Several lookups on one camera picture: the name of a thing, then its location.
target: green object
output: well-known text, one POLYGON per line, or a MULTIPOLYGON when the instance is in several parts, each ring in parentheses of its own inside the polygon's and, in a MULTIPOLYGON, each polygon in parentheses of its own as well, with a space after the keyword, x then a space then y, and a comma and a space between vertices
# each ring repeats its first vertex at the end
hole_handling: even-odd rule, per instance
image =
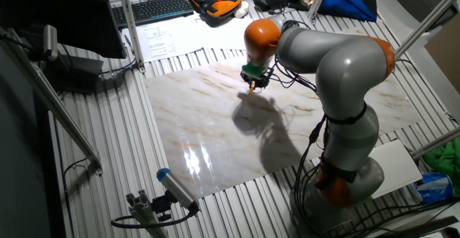
POLYGON ((436 172, 447 174, 454 185, 454 197, 460 198, 460 137, 423 156, 436 172))
POLYGON ((262 79, 262 74, 264 73, 263 68, 252 65, 251 63, 248 63, 247 65, 243 65, 241 69, 243 70, 243 73, 246 73, 247 75, 252 76, 259 80, 262 79))

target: cable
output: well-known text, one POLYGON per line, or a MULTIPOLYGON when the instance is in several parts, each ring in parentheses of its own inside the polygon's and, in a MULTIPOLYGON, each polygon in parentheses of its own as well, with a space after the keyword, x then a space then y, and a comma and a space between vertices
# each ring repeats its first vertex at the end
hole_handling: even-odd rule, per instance
POLYGON ((297 82, 297 83, 300 83, 301 85, 309 88, 310 90, 312 90, 314 93, 317 93, 317 90, 316 90, 316 86, 314 84, 312 84, 307 78, 297 74, 297 73, 294 73, 292 72, 291 70, 288 70, 287 68, 281 68, 280 67, 280 60, 278 58, 278 54, 275 55, 275 63, 274 65, 270 68, 270 70, 272 70, 272 72, 269 74, 269 77, 271 75, 275 75, 273 73, 273 70, 274 68, 278 69, 284 76, 286 76, 287 78, 289 78, 291 81, 290 82, 286 82, 286 81, 281 81, 280 77, 278 75, 275 75, 277 77, 277 79, 274 79, 275 81, 279 81, 281 82, 281 85, 284 87, 284 88, 290 88, 294 82, 297 82))
POLYGON ((66 174, 74 165, 76 165, 77 163, 81 163, 81 162, 83 162, 83 161, 85 161, 85 160, 87 160, 87 159, 88 159, 88 158, 86 157, 85 159, 78 160, 78 161, 72 163, 71 165, 69 165, 69 167, 67 167, 67 168, 64 170, 63 178, 65 177, 65 174, 66 174))
POLYGON ((159 228, 159 227, 165 227, 165 226, 172 226, 174 224, 180 224, 183 221, 189 219, 190 217, 194 216, 196 214, 193 213, 192 211, 187 214, 187 216, 184 216, 181 219, 174 220, 174 221, 169 221, 166 223, 159 223, 159 224, 120 224, 117 223, 118 221, 122 221, 125 219, 133 219, 133 216, 121 216, 117 217, 115 219, 112 219, 110 221, 112 226, 118 227, 118 228, 124 228, 124 229, 143 229, 143 228, 159 228))
MULTIPOLYGON (((302 216, 304 222, 308 225, 308 227, 310 228, 310 230, 318 237, 323 237, 323 235, 318 232, 315 227, 310 224, 310 222, 308 222, 307 220, 307 217, 306 217, 306 213, 303 209, 303 206, 304 206, 304 199, 303 199, 303 194, 300 194, 300 178, 301 178, 301 175, 302 175, 302 169, 306 172, 306 169, 304 167, 304 164, 305 164, 305 160, 307 158, 307 155, 308 155, 308 152, 310 150, 310 147, 313 143, 316 142, 316 140, 318 139, 319 137, 319 134, 320 134, 320 131, 321 131, 321 127, 323 126, 323 123, 325 122, 326 120, 326 115, 324 114, 323 115, 323 118, 321 119, 321 121, 319 123, 317 123, 316 127, 313 129, 313 131, 311 132, 310 134, 310 137, 308 138, 309 141, 308 141, 308 146, 307 146, 307 149, 305 150, 305 152, 303 153, 301 159, 300 159, 300 163, 299 163, 299 166, 298 166, 298 169, 297 169, 297 173, 295 174, 295 182, 294 182, 294 201, 295 201, 295 207, 297 208, 297 210, 299 211, 300 215, 302 216)), ((305 175, 308 175, 308 179, 305 183, 305 186, 304 186, 304 192, 305 192, 305 187, 307 186, 308 182, 310 181, 310 179, 315 175, 317 169, 318 169, 318 165, 316 167, 314 167, 313 169, 309 170, 308 172, 305 173, 305 175)))
POLYGON ((0 35, 0 40, 8 40, 8 41, 10 41, 10 42, 13 42, 13 43, 16 44, 16 45, 19 45, 19 46, 21 46, 21 47, 27 49, 27 50, 30 50, 30 51, 32 51, 32 52, 36 52, 32 47, 29 47, 29 46, 27 46, 27 45, 25 45, 25 44, 23 44, 23 43, 21 43, 21 42, 19 42, 19 41, 13 40, 12 38, 7 37, 6 35, 1 34, 1 35, 0 35))
POLYGON ((279 9, 269 9, 269 10, 267 10, 267 13, 270 14, 270 15, 282 14, 283 12, 285 12, 286 6, 284 6, 283 8, 279 8, 279 9))
POLYGON ((436 215, 434 215, 433 217, 431 217, 430 220, 428 220, 425 224, 427 224, 427 223, 433 221, 436 217, 438 217, 440 214, 442 214, 445 210, 451 208, 451 207, 452 207, 453 205, 455 205, 456 203, 457 203, 457 201, 456 201, 456 202, 453 202, 451 205, 447 206, 445 209, 439 211, 436 215))
POLYGON ((449 200, 446 200, 446 201, 439 201, 439 202, 435 202, 435 203, 430 203, 430 204, 425 204, 425 205, 409 205, 409 206, 393 206, 393 207, 387 207, 387 208, 384 208, 384 209, 380 209, 372 214, 370 214, 369 216, 367 216, 365 219, 362 219, 358 224, 355 224, 350 230, 348 230, 347 232, 345 232, 344 234, 338 236, 337 238, 343 238, 343 237, 347 237, 351 234, 356 234, 355 236, 353 236, 353 238, 357 238, 357 237, 365 237, 367 236, 368 234, 372 233, 373 231, 375 231, 376 229, 380 228, 380 226, 386 222, 389 222, 389 221, 392 221, 394 219, 397 219, 401 216, 405 216, 405 215, 408 215, 408 214, 414 214, 414 213, 421 213, 421 212, 424 212, 424 211, 429 211, 429 210, 432 210, 432 209, 435 209, 439 206, 444 206, 446 204, 451 204, 450 206, 453 206, 455 203, 457 203, 459 200, 455 199, 455 202, 452 203, 451 202, 452 199, 449 199, 449 200), (364 221, 368 220, 370 217, 372 217, 373 215, 375 215, 376 213, 379 213, 381 211, 384 211, 384 210, 388 210, 388 209, 404 209, 404 208, 413 208, 413 207, 416 207, 416 209, 411 209, 409 211, 406 211, 406 212, 402 212, 396 216, 393 216, 393 217, 390 217, 389 219, 386 219, 384 221, 381 221, 380 223, 378 224, 375 224, 369 228, 366 228, 366 229, 363 229, 363 230, 359 230, 359 231, 355 231, 355 232, 352 232, 354 229, 356 229, 360 224, 362 224, 364 221))
POLYGON ((299 21, 290 19, 290 20, 285 21, 285 23, 282 25, 281 34, 293 26, 300 26, 299 24, 303 24, 305 25, 305 27, 307 27, 307 29, 311 29, 310 26, 308 26, 305 22, 299 22, 299 21))
MULTIPOLYGON (((69 68, 69 77, 72 78, 73 77, 73 74, 72 74, 72 71, 73 71, 73 61, 72 61, 72 57, 70 56, 70 53, 69 51, 67 50, 67 48, 62 45, 64 47, 64 51, 65 53, 67 54, 67 57, 69 58, 69 61, 70 61, 70 67, 67 65, 67 63, 65 64, 65 66, 67 66, 69 68)), ((63 91, 67 88, 67 85, 68 85, 69 81, 66 81, 65 82, 65 85, 64 87, 60 90, 58 96, 60 96, 61 94, 63 94, 63 91)))
POLYGON ((276 75, 276 74, 274 74, 274 73, 273 73, 272 75, 273 75, 274 77, 276 77, 276 79, 275 79, 275 78, 270 78, 270 80, 280 82, 281 84, 284 84, 284 83, 289 84, 289 83, 292 83, 292 82, 294 81, 294 80, 292 80, 292 81, 290 81, 290 82, 282 81, 281 78, 280 78, 278 75, 276 75))
POLYGON ((120 67, 118 69, 115 69, 115 70, 108 70, 106 72, 102 72, 102 73, 99 73, 99 75, 103 75, 103 74, 106 74, 106 73, 115 73, 115 72, 118 72, 120 70, 124 70, 126 69, 127 67, 129 67, 130 65, 134 64, 134 62, 136 62, 136 59, 133 59, 133 61, 131 61, 129 64, 123 66, 123 67, 120 67))

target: blue cap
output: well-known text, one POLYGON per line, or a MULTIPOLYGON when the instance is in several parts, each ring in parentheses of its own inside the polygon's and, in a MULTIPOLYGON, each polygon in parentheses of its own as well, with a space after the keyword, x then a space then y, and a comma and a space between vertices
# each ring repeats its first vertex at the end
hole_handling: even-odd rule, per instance
POLYGON ((168 168, 159 169, 157 171, 157 179, 158 179, 158 181, 161 182, 161 180, 170 172, 171 171, 168 168))

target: white paper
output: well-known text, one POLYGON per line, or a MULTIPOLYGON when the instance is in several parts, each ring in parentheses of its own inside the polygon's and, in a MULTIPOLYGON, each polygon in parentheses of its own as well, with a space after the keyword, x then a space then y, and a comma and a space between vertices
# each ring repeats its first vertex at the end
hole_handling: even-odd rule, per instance
POLYGON ((137 27, 145 62, 184 55, 202 48, 195 18, 177 18, 137 27))
POLYGON ((245 50, 244 32, 252 19, 232 19, 219 27, 209 27, 205 22, 198 22, 198 32, 202 46, 232 50, 245 50))
POLYGON ((382 185, 372 194, 373 199, 422 179, 417 165, 400 140, 374 148, 369 156, 379 163, 385 174, 382 185))

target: blue bag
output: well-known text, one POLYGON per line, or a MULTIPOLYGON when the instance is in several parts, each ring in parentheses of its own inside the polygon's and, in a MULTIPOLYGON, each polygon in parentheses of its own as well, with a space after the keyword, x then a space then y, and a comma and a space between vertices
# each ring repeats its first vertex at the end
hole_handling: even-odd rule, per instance
POLYGON ((372 13, 363 0, 323 0, 318 13, 375 22, 377 13, 372 13))

